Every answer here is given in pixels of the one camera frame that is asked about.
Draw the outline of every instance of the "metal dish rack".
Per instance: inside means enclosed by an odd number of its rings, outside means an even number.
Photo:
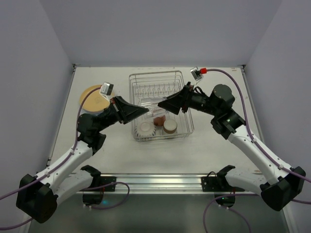
[[[130,102],[140,105],[145,98],[167,97],[180,91],[184,86],[184,79],[181,71],[138,73],[129,76]],[[179,115],[167,112],[166,119],[174,119],[177,122],[177,132],[174,134],[163,134],[162,127],[156,127],[154,136],[139,137],[135,135],[135,127],[144,119],[143,116],[133,120],[132,135],[137,141],[150,141],[165,138],[187,137],[194,131],[190,109],[187,113],[180,112]]]

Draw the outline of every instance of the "purple cable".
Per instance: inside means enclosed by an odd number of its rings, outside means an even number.
[[[228,77],[232,80],[232,82],[234,83],[234,85],[236,86],[236,88],[237,88],[237,90],[238,90],[238,92],[239,92],[239,95],[240,95],[240,98],[241,98],[241,101],[242,101],[242,107],[243,107],[243,112],[244,112],[244,117],[245,117],[246,129],[247,129],[247,132],[248,132],[250,138],[251,138],[252,141],[255,143],[255,145],[257,146],[257,148],[258,148],[258,149],[259,149],[273,164],[275,164],[277,167],[279,167],[280,164],[279,164],[277,161],[275,161],[275,160],[264,150],[264,148],[261,147],[261,145],[260,145],[257,141],[254,141],[254,137],[253,137],[253,135],[252,135],[252,132],[251,132],[251,129],[250,129],[249,123],[248,123],[248,118],[247,118],[247,113],[246,113],[245,102],[244,102],[244,99],[243,99],[243,94],[242,94],[242,91],[241,91],[241,89],[240,89],[238,83],[234,80],[234,78],[233,78],[229,73],[227,73],[227,72],[225,72],[225,71],[223,71],[223,70],[221,70],[221,69],[208,69],[207,72],[208,72],[208,71],[217,71],[217,72],[223,73],[223,74],[225,74],[226,76],[228,76]],[[311,183],[311,179],[308,179],[307,177],[304,177],[304,176],[302,176],[302,175],[299,175],[299,174],[297,174],[297,173],[295,173],[295,172],[293,172],[293,171],[291,171],[291,170],[289,170],[289,169],[287,169],[287,168],[285,168],[285,167],[282,167],[282,169],[283,169],[284,171],[287,171],[288,173],[291,173],[292,175],[295,175],[295,176],[297,176],[297,177],[299,177],[299,178],[301,178],[301,179],[304,179],[305,181],[308,181],[309,183]]]
[[[206,218],[206,213],[207,213],[207,210],[208,208],[211,206],[211,204],[218,200],[218,199],[221,199],[221,198],[227,198],[227,197],[234,197],[234,196],[257,196],[256,194],[246,194],[246,193],[234,193],[234,194],[226,194],[226,195],[222,195],[222,196],[219,196],[219,197],[216,197],[214,198],[204,209],[204,213],[203,213],[203,225],[204,225],[204,230],[206,233],[208,233],[208,230],[207,230],[207,226],[206,226],[206,223],[205,223],[205,218]],[[249,222],[247,221],[247,219],[242,215],[240,214],[238,211],[234,210],[234,209],[230,209],[230,211],[236,213],[237,215],[239,215],[241,218],[243,218],[243,220],[246,222],[247,224],[247,227],[248,227],[248,230],[249,232],[251,233],[252,230],[251,230],[251,226],[249,224]]]
[[[307,205],[311,205],[311,201],[306,201],[306,200],[296,200],[293,199],[293,202],[297,202],[297,203],[301,203],[301,204],[307,204]]]
[[[100,88],[100,87],[97,87],[97,88],[91,90],[91,91],[85,96],[85,98],[83,99],[83,101],[82,101],[82,103],[81,103],[81,105],[80,105],[80,107],[79,107],[79,110],[78,110],[76,128],[78,127],[78,118],[79,118],[79,116],[80,116],[80,113],[81,113],[83,104],[85,103],[86,99],[90,96],[90,94],[92,94],[94,91],[99,90],[99,89],[101,89],[101,88]],[[74,144],[73,144],[72,150],[75,150],[75,149],[76,149],[77,143],[78,143],[78,131],[76,130],[76,137],[75,137],[75,140],[74,140]],[[49,174],[51,174],[51,173],[55,172],[57,169],[59,169],[71,156],[72,156],[72,153],[70,152],[70,153],[68,154],[68,156],[67,156],[59,165],[57,165],[54,169],[52,169],[51,171],[49,171]],[[30,187],[31,185],[33,185],[33,184],[35,184],[35,183],[38,183],[39,181],[43,180],[43,179],[46,178],[46,177],[47,177],[47,175],[43,175],[42,177],[37,178],[35,181],[33,181],[33,182],[31,182],[31,183],[29,183],[29,184],[27,184],[27,185],[25,185],[25,186],[23,186],[23,187],[21,187],[21,188],[19,188],[19,189],[16,189],[16,190],[14,190],[14,191],[12,191],[12,192],[9,192],[9,193],[7,193],[7,194],[1,196],[1,197],[0,197],[0,200],[5,199],[5,198],[7,198],[7,197],[9,197],[9,196],[11,196],[11,195],[13,195],[13,194],[15,194],[15,193],[18,193],[19,191],[22,191],[22,190],[26,189],[26,188]],[[15,225],[15,226],[0,228],[0,231],[6,231],[6,230],[15,229],[15,228],[17,228],[17,227],[20,227],[20,226],[22,226],[22,225],[24,225],[24,224],[30,222],[31,220],[32,220],[32,218],[29,219],[29,220],[27,220],[27,221],[25,221],[25,222],[23,222],[23,223],[20,223],[20,224],[18,224],[18,225]]]
[[[17,228],[17,227],[21,227],[21,226],[23,226],[23,225],[25,225],[25,224],[31,222],[32,220],[33,220],[33,218],[30,218],[30,219],[28,219],[27,221],[24,221],[24,222],[22,222],[22,223],[20,223],[20,224],[18,224],[18,225],[15,225],[15,226],[11,226],[11,227],[0,227],[0,231],[8,231],[8,230],[15,229],[15,228]]]
[[[95,188],[85,188],[82,191],[90,191],[90,190],[95,190],[95,189],[99,189],[99,188],[105,188],[105,187],[108,187],[108,186],[111,186],[111,185],[114,185],[114,184],[119,184],[119,183],[123,184],[123,185],[125,185],[127,187],[127,194],[126,194],[125,198],[122,201],[120,201],[119,203],[114,204],[112,206],[108,206],[108,207],[92,206],[92,209],[96,209],[96,210],[109,210],[109,209],[115,208],[115,207],[123,204],[128,199],[128,196],[130,194],[130,186],[128,186],[127,183],[124,183],[124,182],[113,182],[113,183],[105,184],[105,185],[102,185],[102,186],[99,186],[99,187],[95,187]]]

